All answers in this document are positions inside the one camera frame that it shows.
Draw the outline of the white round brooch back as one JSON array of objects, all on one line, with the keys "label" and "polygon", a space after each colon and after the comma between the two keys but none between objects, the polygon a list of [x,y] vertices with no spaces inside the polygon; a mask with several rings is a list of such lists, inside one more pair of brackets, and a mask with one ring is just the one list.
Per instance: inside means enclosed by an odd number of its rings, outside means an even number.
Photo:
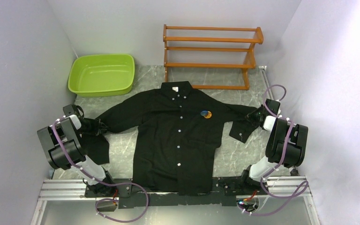
[{"label": "white round brooch back", "polygon": [[200,112],[200,115],[203,116],[203,117],[205,117],[205,118],[207,118],[208,115],[209,115],[209,113],[210,113],[209,111],[201,111],[201,112]]}]

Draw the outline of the black button shirt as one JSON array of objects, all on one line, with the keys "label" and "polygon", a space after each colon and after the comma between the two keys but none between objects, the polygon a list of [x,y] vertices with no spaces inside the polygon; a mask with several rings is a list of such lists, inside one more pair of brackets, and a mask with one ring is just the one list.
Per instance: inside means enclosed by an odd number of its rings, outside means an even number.
[{"label": "black button shirt", "polygon": [[[152,190],[180,195],[212,189],[214,156],[222,143],[224,124],[245,142],[258,127],[245,116],[256,107],[222,103],[187,81],[165,82],[159,89],[135,94],[97,117],[108,133],[138,128],[133,181]],[[206,119],[201,111],[210,111]]]}]

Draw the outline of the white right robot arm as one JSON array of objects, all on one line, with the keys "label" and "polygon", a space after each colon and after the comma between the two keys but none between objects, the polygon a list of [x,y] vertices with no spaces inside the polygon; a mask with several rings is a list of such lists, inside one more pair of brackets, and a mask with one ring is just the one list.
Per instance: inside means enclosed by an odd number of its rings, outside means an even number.
[{"label": "white right robot arm", "polygon": [[266,99],[258,110],[247,117],[256,121],[263,130],[270,132],[262,159],[248,166],[239,181],[240,191],[246,195],[253,193],[260,186],[260,180],[275,166],[285,168],[302,164],[306,154],[308,127],[279,118],[280,102]]}]

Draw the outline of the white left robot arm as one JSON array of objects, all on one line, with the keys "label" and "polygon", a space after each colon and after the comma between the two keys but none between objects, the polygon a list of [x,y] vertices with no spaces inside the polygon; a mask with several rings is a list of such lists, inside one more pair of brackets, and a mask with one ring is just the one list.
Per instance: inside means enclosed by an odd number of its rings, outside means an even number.
[{"label": "white left robot arm", "polygon": [[102,167],[109,162],[108,155],[98,152],[109,148],[104,138],[108,127],[100,119],[86,118],[79,105],[67,105],[63,112],[52,125],[37,131],[47,162],[54,169],[76,172],[93,194],[114,196],[118,189]]}]

